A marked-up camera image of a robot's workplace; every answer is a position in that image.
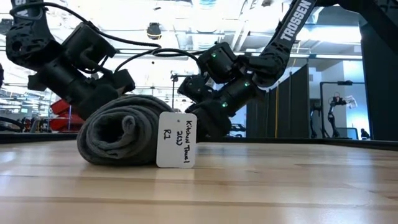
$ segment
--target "black partition panel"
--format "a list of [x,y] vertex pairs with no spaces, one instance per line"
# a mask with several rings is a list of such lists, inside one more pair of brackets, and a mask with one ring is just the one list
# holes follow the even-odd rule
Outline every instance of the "black partition panel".
[[[398,2],[379,1],[378,4],[398,26]],[[359,28],[371,138],[398,141],[398,105],[395,102],[398,96],[398,55],[365,20],[361,20]]]
[[267,136],[268,120],[268,93],[265,100],[251,100],[247,105],[246,112],[246,137],[265,138]]
[[308,64],[304,65],[291,78],[290,127],[292,138],[310,137],[310,80]]
[[275,137],[276,88],[269,93],[267,138]]
[[278,124],[277,137],[289,138],[291,137],[290,130],[290,77],[279,84],[278,87]]

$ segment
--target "gray towel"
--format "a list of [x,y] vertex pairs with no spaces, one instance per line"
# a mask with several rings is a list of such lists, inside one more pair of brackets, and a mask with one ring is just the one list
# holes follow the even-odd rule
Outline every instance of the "gray towel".
[[104,166],[139,166],[156,160],[159,116],[173,109],[156,97],[128,95],[95,111],[81,127],[78,150]]

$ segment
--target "ceiling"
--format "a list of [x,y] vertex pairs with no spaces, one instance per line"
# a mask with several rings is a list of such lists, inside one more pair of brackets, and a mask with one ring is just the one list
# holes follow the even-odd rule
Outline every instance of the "ceiling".
[[[163,47],[184,50],[203,50],[214,42],[227,42],[235,52],[260,52],[272,37],[274,30],[290,1],[284,0],[45,0],[55,2],[78,12],[92,21],[103,32],[125,39],[154,42]],[[0,18],[11,18],[11,0],[0,0]],[[59,9],[49,8],[47,20],[53,36],[63,42],[79,24],[79,20]],[[162,38],[150,40],[146,29],[150,22],[160,23]],[[361,55],[358,15],[339,6],[314,10],[305,28],[299,33],[300,41],[293,53]],[[145,49],[145,47],[108,40],[117,49]],[[1,46],[5,38],[0,35]],[[126,58],[117,55],[108,60],[112,69]],[[27,83],[33,74],[7,61],[0,52],[0,62],[7,73],[6,83]],[[311,60],[316,67],[321,60]],[[172,86],[170,72],[196,73],[191,60],[146,58],[127,64],[139,86]]]

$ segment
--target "wooden table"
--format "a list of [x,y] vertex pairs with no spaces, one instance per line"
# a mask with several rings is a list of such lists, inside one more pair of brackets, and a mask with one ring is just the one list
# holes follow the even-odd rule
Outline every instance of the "wooden table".
[[398,152],[201,144],[195,169],[96,167],[75,141],[0,145],[0,223],[398,223]]

